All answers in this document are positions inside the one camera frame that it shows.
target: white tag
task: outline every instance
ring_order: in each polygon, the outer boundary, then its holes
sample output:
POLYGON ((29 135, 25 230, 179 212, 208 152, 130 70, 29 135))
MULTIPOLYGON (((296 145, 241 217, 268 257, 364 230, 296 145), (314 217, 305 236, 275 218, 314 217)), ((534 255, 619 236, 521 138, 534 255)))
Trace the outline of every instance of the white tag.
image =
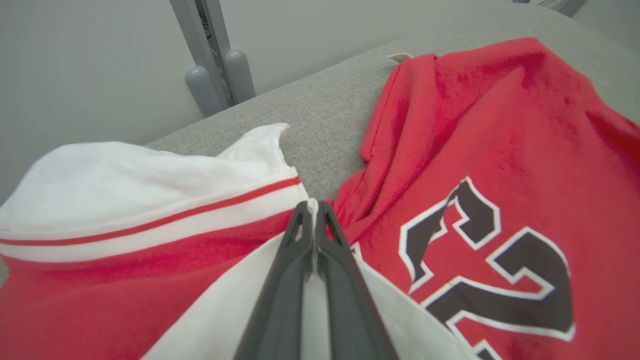
POLYGON ((411 56, 411 54, 408 54, 408 53, 396 53, 396 54, 387 55, 387 58, 395 60, 397 63, 402 63, 407 59, 413 58, 413 56, 411 56))

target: printed number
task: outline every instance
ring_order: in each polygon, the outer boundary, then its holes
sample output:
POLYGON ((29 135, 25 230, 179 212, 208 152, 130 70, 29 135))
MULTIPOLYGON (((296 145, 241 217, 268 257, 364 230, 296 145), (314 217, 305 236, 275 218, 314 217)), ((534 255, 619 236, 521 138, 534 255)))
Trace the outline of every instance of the printed number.
MULTIPOLYGON (((412 290, 433 276, 422 258, 427 245, 447 232, 443 215, 451 204, 456 205, 462 216, 453 227, 474 250, 500 233, 498 207, 482 196, 466 178, 448 199, 403 226, 401 256, 413 277, 412 290)), ((456 327, 463 318, 506 331, 551 336, 565 341, 573 338, 575 325, 568 264, 557 245, 525 227, 489 255, 486 261, 511 284, 526 276, 538 283, 541 290, 537 293, 506 290, 457 276, 421 305, 464 342, 466 339, 456 327)), ((482 359, 500 358, 486 340, 480 341, 474 350, 482 359)))

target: white fabric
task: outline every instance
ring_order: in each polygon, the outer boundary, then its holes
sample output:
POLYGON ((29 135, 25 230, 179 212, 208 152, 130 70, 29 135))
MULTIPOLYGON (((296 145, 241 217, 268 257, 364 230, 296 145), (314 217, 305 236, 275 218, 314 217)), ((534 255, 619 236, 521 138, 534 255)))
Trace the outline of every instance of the white fabric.
POLYGON ((239 195, 291 171, 278 144, 288 127, 257 127, 215 158, 119 142, 65 145, 38 160, 0 208, 0 238, 100 234, 239 195))
POLYGON ((257 127, 215 158, 117 142, 56 149, 31 167, 0 208, 0 241, 5 241, 0 253, 28 261, 87 261, 292 209, 308 196, 278 145, 287 128, 257 127), (279 182, 286 186, 246 195, 279 182), (176 217, 218 203, 224 206, 176 217), (143 231, 122 232, 169 216, 170 221, 143 231), (86 238, 95 235, 103 236, 99 241, 86 238), (73 243, 60 243, 69 240, 73 243))
MULTIPOLYGON (((232 359, 282 241, 279 235, 263 244, 213 283, 143 356, 143 360, 232 359)), ((357 259, 360 271, 382 316, 400 359, 477 359, 438 320, 421 309, 371 267, 357 259)), ((303 306, 303 357, 326 359, 328 329, 326 297, 313 281, 303 306)))
MULTIPOLYGON (((278 174, 286 176, 284 179, 288 179, 295 176, 295 171, 291 169, 291 171, 278 174)), ((298 184, 236 205, 192 215, 140 233, 65 246, 22 246, 0 243, 0 252, 12 258, 50 263, 105 258, 147 249, 208 231, 262 220, 295 208, 298 203, 307 198, 304 187, 302 184, 298 184)))

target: gray fabric surface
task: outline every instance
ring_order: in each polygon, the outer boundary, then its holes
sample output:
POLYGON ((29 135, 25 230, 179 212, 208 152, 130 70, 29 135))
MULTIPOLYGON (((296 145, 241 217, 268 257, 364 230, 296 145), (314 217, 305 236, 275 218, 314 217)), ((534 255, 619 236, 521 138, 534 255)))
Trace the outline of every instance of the gray fabric surface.
POLYGON ((640 60, 573 20, 537 6, 472 6, 447 28, 402 38, 334 67, 261 95, 150 143, 153 149, 214 156, 249 129, 287 122, 282 139, 310 196, 334 198, 362 167, 360 142, 395 63, 386 55, 439 55, 519 37, 536 37, 587 75, 614 109, 640 119, 640 60))

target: red fabric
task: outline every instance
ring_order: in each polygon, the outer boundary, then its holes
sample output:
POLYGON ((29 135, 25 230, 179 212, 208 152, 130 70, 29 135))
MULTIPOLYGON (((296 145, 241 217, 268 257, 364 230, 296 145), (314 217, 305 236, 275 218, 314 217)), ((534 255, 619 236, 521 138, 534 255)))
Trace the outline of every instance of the red fabric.
POLYGON ((360 156, 347 239, 482 358, 640 356, 640 130, 537 40, 404 61, 360 156))
POLYGON ((139 359, 224 272, 286 228, 292 211, 78 263, 3 257, 3 359, 139 359))

